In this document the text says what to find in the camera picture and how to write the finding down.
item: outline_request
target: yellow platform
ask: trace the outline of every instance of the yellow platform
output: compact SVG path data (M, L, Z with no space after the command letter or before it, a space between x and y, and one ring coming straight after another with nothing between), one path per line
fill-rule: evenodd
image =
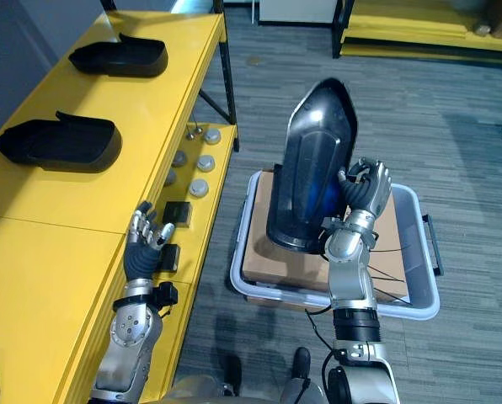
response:
M124 285L126 229L143 199L160 210L168 199L194 206L190 228L174 234L181 247L178 273L156 279L174 281L179 303L163 319L142 400L159 398L174 377L238 134L236 126L215 125L222 132L217 145L184 139L200 85L226 33L220 14L117 12L97 19L72 48L113 40L119 32L163 40L167 70L148 79L89 76L65 56L0 130L53 119L59 109L113 120L123 140L116 162L97 174L44 171L0 154L0 404L87 402L108 343L111 305ZM178 182L164 189L180 142L189 166L177 169ZM206 152L216 169L199 174L193 159ZM203 199L185 193L197 177L210 185Z
M473 33L473 26L478 20L477 15L456 11L448 0L355 0L349 26L341 42L357 38L502 51L502 39L492 35L480 37ZM351 54L360 49L351 47ZM368 47L361 49L362 55L369 55ZM376 47L374 52L374 56L381 56L380 47ZM433 57L432 53L422 51L419 56Z

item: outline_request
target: black cable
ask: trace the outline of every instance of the black cable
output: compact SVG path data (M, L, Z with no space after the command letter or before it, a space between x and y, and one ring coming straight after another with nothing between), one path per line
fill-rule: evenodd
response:
M163 314L161 315L161 317L159 317L159 318L160 318L160 320L161 320L161 319L163 319L164 317L168 316L168 315L170 314L170 311L171 311L172 309L173 309L173 307L172 307L172 306L170 306L170 307L168 308L168 310L167 310L165 313L163 313Z
M408 247L410 247L410 246L401 247L401 248L394 248L393 250L371 250L370 253L391 253L393 251L406 250Z
M373 267L373 266L371 266L371 265L369 265L369 264L367 264L367 266L368 266L369 268L371 268L371 269L373 269L373 270L375 270L375 271L377 271L377 272L381 273L382 275L386 275L386 276L388 276L388 277L389 277L389 278L391 278L391 279L398 280L398 281L400 281L400 282L404 282L402 279L397 279L397 278L395 278L394 276L392 276L392 275L390 275L390 274L387 274L387 273L385 273L384 271L381 271L380 269L375 268L375 267Z
M383 293L383 294L384 294L384 295L386 295L386 296L392 297L392 298L393 298L393 299L395 299L395 300L402 301L405 305L413 306L413 304L412 304L412 303L410 303L409 301L403 300L403 299L401 299L400 297L397 297L397 296L394 296L394 295L390 295L389 293L387 293L387 292L385 292L385 291L383 291L383 290L380 290L380 289L378 289L378 288L373 288L373 289L374 289L374 290L376 290L376 291L378 291L378 292L380 292L380 293Z
M394 279L394 278L381 278L380 276L371 276L373 279L379 279L379 280L391 280L392 282L403 282L401 279Z
M329 401L329 393L328 393L328 383L326 383L326 367L328 366L329 360L334 356L334 351L329 351L328 355L326 355L326 358L324 358L324 361L322 362L322 386L324 388L324 393L326 393L326 398L328 398Z
M332 347L329 343L326 342L326 340L324 338L322 338L322 336L318 333L318 329L317 329L317 325L315 324L315 322L312 320L311 318L311 314L309 313L309 311L307 309L305 309L305 314L307 314L307 318L309 319L309 321L311 322L312 324L312 329L313 331L315 332L315 334L317 334L317 337L318 339L320 339L324 345L326 345L328 347L328 349L331 351L332 350Z
M309 385L311 385L311 379L309 379L308 377L306 377L303 380L302 389L300 390L300 394L298 394L298 397L296 397L296 400L294 401L294 404L298 404L298 402L300 401L300 399L303 396L303 393L305 393L305 390L307 390L307 388L309 387Z
M332 305L328 305L328 307L324 307L323 309L321 309L319 311L307 311L307 313L309 314L309 316L317 316L319 314L325 313L326 311L330 311L331 308L332 308Z

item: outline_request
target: yellow table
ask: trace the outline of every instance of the yellow table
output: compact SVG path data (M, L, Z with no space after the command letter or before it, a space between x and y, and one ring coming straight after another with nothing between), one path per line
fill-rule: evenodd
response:
M237 129L214 125L222 132L214 146L184 133L213 52L227 37L222 14L111 12L73 49L119 32L163 40L166 71L148 79L90 76L64 56L0 130L54 119L58 109L112 120L123 139L116 162L97 174L44 171L0 154L1 404L88 400L108 343L110 307L124 285L126 228L143 199L158 210L167 200L193 204L190 228L174 235L179 270L156 279L174 281L179 303L163 319L142 401L158 399L174 377ZM179 145L190 162L163 188ZM214 171L193 169L201 153L216 159ZM192 178L208 181L206 197L188 195Z

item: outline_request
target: robot finger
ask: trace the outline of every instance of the robot finger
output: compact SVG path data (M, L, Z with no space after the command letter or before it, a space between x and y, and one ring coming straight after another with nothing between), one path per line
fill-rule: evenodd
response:
M162 229L156 230L155 233L153 233L152 239L149 241L148 245L154 250L160 251L168 240L170 240L173 233L174 225L172 223L168 223L163 226Z

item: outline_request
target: black metal leg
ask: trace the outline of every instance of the black metal leg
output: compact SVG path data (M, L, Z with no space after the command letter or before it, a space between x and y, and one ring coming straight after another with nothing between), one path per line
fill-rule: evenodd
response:
M228 114L223 111L223 108L221 108L217 103L213 100L212 97L210 97L202 88L199 90L199 95L204 99L208 105L210 105L220 116L222 116L226 122L229 124L233 125L231 122L231 117L228 116Z
M335 4L334 20L332 22L332 56L338 59L341 55L341 38L344 30L349 26L350 15L355 0L337 0Z
M113 0L99 0L105 11L115 11L116 4Z
M236 105L234 104L234 92L232 88L231 58L228 54L228 40L219 44L221 53L221 64L223 69L223 81L225 82L225 93L227 94L228 115L230 124L236 124Z
M223 13L224 5L223 0L214 0L214 13ZM227 21L225 22L225 32L227 32ZM221 54L221 64L223 69L223 82L225 82L225 94L227 95L227 107L228 107L228 123L235 125L236 120L236 104L234 103L234 90L232 86L232 69L231 69L231 57L228 51L228 36L225 42L219 43L219 53ZM240 148L238 138L234 139L234 151L237 152Z

